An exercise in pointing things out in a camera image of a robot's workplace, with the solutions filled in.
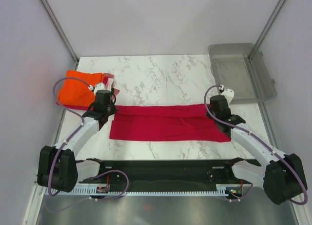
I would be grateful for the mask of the crimson red t shirt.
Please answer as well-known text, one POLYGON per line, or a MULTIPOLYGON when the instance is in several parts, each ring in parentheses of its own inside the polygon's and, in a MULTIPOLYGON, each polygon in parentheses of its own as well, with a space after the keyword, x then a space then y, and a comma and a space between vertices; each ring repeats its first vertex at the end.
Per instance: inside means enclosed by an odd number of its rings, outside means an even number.
POLYGON ((206 116, 204 104, 118 106, 110 139, 140 142, 211 141, 231 139, 206 116))

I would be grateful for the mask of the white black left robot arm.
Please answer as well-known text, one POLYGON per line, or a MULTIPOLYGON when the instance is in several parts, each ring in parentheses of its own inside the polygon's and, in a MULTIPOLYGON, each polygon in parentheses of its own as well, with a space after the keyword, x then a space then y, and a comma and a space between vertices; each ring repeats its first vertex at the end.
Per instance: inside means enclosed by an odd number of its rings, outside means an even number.
POLYGON ((81 124, 63 141, 41 149, 37 183, 46 187, 50 196, 73 190, 78 182, 76 156, 108 122, 108 118, 118 111, 115 102, 113 91, 97 91, 94 102, 80 117, 81 124))

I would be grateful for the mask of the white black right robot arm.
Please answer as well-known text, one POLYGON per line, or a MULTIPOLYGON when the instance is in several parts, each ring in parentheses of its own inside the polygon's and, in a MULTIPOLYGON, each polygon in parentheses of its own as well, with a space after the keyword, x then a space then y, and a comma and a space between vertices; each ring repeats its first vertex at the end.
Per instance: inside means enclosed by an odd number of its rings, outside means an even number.
POLYGON ((225 96, 212 96, 205 106, 207 116, 214 120, 218 130, 244 147, 260 164, 254 165, 242 158, 231 160, 230 166, 223 170, 227 182, 246 180, 262 188, 276 205, 285 201, 307 204, 308 186, 299 156, 288 155, 254 134, 242 117, 231 113, 225 96))

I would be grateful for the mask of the clear grey plastic bin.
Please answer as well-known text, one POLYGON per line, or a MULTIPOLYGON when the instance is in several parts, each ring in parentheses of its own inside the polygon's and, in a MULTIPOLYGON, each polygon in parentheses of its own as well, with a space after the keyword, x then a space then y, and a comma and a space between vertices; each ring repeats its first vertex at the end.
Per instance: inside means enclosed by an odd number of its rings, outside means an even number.
POLYGON ((265 102, 276 97, 262 54, 254 44, 212 44, 207 53, 215 83, 234 91, 232 104, 265 102))

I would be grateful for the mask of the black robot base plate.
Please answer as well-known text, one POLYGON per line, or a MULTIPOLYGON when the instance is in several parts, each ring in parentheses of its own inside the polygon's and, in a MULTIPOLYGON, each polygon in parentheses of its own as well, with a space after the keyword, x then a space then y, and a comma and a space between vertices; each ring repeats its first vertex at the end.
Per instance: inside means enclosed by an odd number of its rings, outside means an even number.
POLYGON ((248 184, 234 177, 227 160, 124 160, 103 161, 95 179, 113 189, 211 189, 217 184, 248 184))

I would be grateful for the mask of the right aluminium frame post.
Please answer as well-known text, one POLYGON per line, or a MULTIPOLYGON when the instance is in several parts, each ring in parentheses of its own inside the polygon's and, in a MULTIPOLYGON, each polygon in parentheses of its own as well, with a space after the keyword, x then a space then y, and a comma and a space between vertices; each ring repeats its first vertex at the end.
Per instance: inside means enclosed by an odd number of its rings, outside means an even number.
POLYGON ((266 36, 268 35, 270 29, 272 28, 275 20, 277 19, 278 15, 280 14, 283 6, 287 0, 278 0, 273 11, 271 12, 268 20, 265 23, 264 28, 262 29, 256 43, 254 44, 253 49, 251 50, 250 54, 248 55, 248 59, 252 60, 254 56, 256 55, 256 52, 260 49, 262 43, 264 42, 266 36))

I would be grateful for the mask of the aluminium frame post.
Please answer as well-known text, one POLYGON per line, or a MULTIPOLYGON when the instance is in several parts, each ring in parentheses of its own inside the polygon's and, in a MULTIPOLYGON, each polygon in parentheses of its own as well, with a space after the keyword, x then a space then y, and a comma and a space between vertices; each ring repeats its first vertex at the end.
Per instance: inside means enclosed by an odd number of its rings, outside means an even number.
POLYGON ((262 43, 264 42, 266 36, 268 35, 270 29, 272 28, 275 20, 277 19, 278 15, 280 14, 283 6, 287 0, 278 0, 273 11, 271 12, 268 20, 265 23, 264 28, 262 29, 256 43, 254 44, 253 49, 251 50, 250 54, 248 55, 248 59, 252 60, 254 56, 256 55, 256 52, 260 49, 262 43))
POLYGON ((51 24, 53 25, 54 29, 56 30, 58 36, 60 37, 63 45, 65 46, 67 52, 70 54, 71 58, 73 59, 75 66, 79 63, 79 57, 77 56, 76 52, 74 51, 71 43, 69 42, 64 30, 60 22, 58 21, 52 7, 50 6, 48 0, 39 0, 41 3, 45 13, 47 14, 51 24))

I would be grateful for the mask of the left aluminium frame post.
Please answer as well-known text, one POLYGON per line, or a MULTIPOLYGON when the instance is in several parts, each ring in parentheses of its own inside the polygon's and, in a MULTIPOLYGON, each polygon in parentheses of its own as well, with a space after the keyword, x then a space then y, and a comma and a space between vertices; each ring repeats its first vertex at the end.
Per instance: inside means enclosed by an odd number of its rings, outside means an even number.
POLYGON ((71 43, 69 42, 64 30, 60 22, 58 21, 52 7, 50 6, 48 0, 39 0, 41 3, 45 13, 47 14, 51 24, 53 25, 54 29, 56 30, 58 36, 60 37, 63 45, 65 46, 67 52, 70 54, 71 58, 73 59, 75 66, 79 63, 79 57, 77 56, 76 52, 74 51, 71 43))

